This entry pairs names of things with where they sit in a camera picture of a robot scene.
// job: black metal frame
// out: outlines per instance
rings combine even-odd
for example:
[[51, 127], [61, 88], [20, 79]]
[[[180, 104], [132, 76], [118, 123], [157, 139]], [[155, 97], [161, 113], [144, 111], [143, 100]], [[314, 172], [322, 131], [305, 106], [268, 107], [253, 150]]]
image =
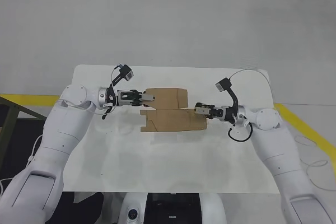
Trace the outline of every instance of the black metal frame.
[[19, 112], [22, 111], [40, 120], [46, 120], [46, 117], [28, 108], [25, 108], [19, 104], [15, 104], [14, 102], [11, 102], [2, 97], [0, 97], [0, 104], [6, 105], [9, 107], [8, 113], [6, 115], [6, 119], [4, 121], [2, 130], [0, 132], [0, 171], [1, 171], [3, 160], [6, 155], [6, 149], [9, 145], [11, 135], [14, 130]]

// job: black cable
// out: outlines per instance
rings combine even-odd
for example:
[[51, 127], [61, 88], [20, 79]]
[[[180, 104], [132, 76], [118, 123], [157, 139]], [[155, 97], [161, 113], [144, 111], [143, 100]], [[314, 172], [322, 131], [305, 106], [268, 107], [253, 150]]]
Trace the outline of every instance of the black cable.
[[252, 126], [252, 124], [251, 124], [250, 122], [249, 122], [249, 126], [250, 126], [250, 134], [249, 134], [249, 136], [248, 136], [247, 138], [245, 138], [244, 140], [238, 140], [238, 139], [233, 138], [233, 137], [230, 135], [231, 130], [233, 130], [232, 128], [229, 129], [229, 131], [228, 131], [228, 136], [229, 136], [231, 139], [233, 139], [235, 142], [246, 142], [247, 140], [249, 140], [249, 138], [251, 137], [251, 134], [253, 133], [253, 126]]

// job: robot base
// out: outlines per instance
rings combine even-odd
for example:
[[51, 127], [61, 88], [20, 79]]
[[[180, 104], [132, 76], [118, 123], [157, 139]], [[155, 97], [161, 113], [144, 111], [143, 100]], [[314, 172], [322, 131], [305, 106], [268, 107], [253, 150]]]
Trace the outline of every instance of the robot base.
[[194, 223], [226, 224], [218, 194], [127, 193], [118, 224]]

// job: white cable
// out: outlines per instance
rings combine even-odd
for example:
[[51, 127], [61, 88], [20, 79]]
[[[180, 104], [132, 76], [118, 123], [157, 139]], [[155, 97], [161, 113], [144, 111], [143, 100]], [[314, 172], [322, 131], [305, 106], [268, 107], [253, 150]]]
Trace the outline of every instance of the white cable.
[[113, 95], [114, 95], [114, 97], [115, 97], [115, 104], [114, 104], [114, 106], [113, 106], [113, 109], [110, 111], [110, 112], [108, 112], [108, 113], [96, 113], [95, 111], [90, 111], [90, 110], [88, 110], [88, 109], [86, 109], [86, 108], [82, 108], [82, 107], [80, 107], [80, 106], [78, 106], [78, 105], [76, 105], [76, 104], [74, 104], [73, 102], [71, 102], [71, 101], [69, 101], [69, 100], [66, 100], [66, 99], [58, 99], [56, 102], [60, 102], [60, 101], [62, 101], [62, 102], [65, 102], [68, 106], [71, 106], [71, 107], [73, 107], [73, 108], [78, 108], [78, 109], [80, 109], [80, 110], [86, 110], [86, 111], [88, 111], [88, 112], [90, 112], [90, 113], [93, 113], [93, 114], [97, 114], [97, 115], [101, 115], [101, 116], [103, 116], [103, 115], [106, 115], [106, 114], [109, 114], [109, 113], [112, 113], [113, 111], [114, 111], [114, 109], [116, 109], [116, 107], [117, 107], [117, 96], [116, 96], [116, 93], [115, 93], [115, 91], [114, 91], [114, 88], [113, 88], [113, 79], [112, 79], [112, 77], [113, 77], [113, 72], [115, 71], [117, 69], [117, 67], [115, 67], [113, 70], [112, 70], [112, 72], [111, 72], [111, 86], [112, 86], [112, 90], [113, 90]]
[[38, 138], [36, 139], [34, 146], [32, 147], [32, 151], [31, 151], [31, 155], [30, 157], [27, 159], [27, 164], [25, 166], [25, 168], [30, 164], [30, 162], [34, 159], [34, 151], [35, 151], [35, 146], [39, 140], [40, 137], [42, 137], [43, 135], [38, 136]]
[[3, 193], [4, 193], [4, 187], [3, 187], [3, 185], [2, 185], [2, 182], [3, 182], [4, 180], [12, 180], [12, 179], [13, 179], [13, 178], [5, 178], [5, 179], [0, 180], [0, 199], [1, 199], [2, 195], [3, 195]]
[[275, 98], [274, 98], [274, 94], [273, 94], [273, 89], [271, 88], [270, 81], [269, 81], [269, 79], [264, 75], [264, 73], [262, 73], [261, 71], [259, 71], [259, 70], [257, 70], [257, 69], [244, 68], [244, 69], [241, 69], [241, 70], [239, 70], [239, 71], [233, 73], [233, 74], [229, 77], [229, 79], [231, 79], [234, 75], [236, 75], [236, 74], [238, 74], [239, 72], [242, 72], [242, 71], [256, 71], [256, 72], [260, 73], [261, 75], [263, 75], [264, 78], [265, 78], [265, 80], [268, 82], [269, 87], [270, 87], [270, 93], [271, 93], [271, 97], [273, 98], [273, 102], [275, 102]]
[[[312, 145], [309, 145], [309, 144], [302, 143], [302, 142], [300, 142], [300, 141], [297, 140], [297, 137], [304, 138], [304, 139], [306, 139], [306, 140], [312, 142], [314, 145], [312, 146]], [[310, 138], [307, 138], [307, 137], [305, 137], [305, 136], [295, 136], [294, 140], [295, 140], [295, 142], [297, 142], [297, 143], [299, 143], [299, 144], [302, 144], [302, 145], [304, 145], [304, 146], [318, 147], [318, 144], [317, 144], [315, 141], [313, 141], [313, 140], [311, 140]], [[315, 162], [313, 162], [313, 163], [311, 163], [311, 164], [307, 164], [307, 163], [305, 163], [302, 159], [300, 159], [300, 161], [301, 161], [303, 164], [307, 165], [307, 168], [306, 168], [305, 173], [306, 173], [306, 176], [309, 178], [310, 182], [313, 184], [313, 186], [315, 186], [315, 187], [317, 187], [317, 188], [319, 188], [319, 189], [321, 189], [321, 190], [327, 191], [327, 192], [336, 192], [335, 189], [327, 189], [327, 188], [322, 188], [322, 187], [318, 186], [317, 184], [315, 184], [315, 182], [314, 182], [314, 181], [311, 179], [311, 177], [309, 176], [309, 168], [310, 168], [310, 167], [323, 167], [323, 166], [325, 166], [325, 165], [327, 165], [327, 164], [329, 163], [328, 160], [319, 160], [319, 161], [315, 161]]]

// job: yellow floor stripe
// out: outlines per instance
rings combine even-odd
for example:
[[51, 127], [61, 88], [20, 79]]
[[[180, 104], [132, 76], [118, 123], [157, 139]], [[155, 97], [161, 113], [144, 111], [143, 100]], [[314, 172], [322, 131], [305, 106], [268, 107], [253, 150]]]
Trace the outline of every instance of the yellow floor stripe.
[[[43, 95], [16, 95], [16, 94], [0, 94], [1, 97], [13, 101], [22, 106], [53, 106], [59, 96], [43, 96]], [[303, 120], [288, 110], [282, 104], [275, 104], [282, 118], [289, 122], [305, 137], [310, 138], [324, 151], [331, 159], [332, 168], [336, 178], [336, 147], [329, 143], [324, 137], [308, 126]]]
[[305, 137], [310, 138], [324, 151], [331, 160], [332, 168], [336, 178], [336, 147], [329, 143], [324, 137], [322, 137], [315, 130], [310, 128], [303, 120], [296, 116], [293, 112], [288, 110], [282, 104], [275, 104], [275, 107], [279, 110], [282, 118], [289, 122], [294, 128], [296, 128]]
[[21, 106], [53, 106], [59, 96], [0, 94], [1, 97]]

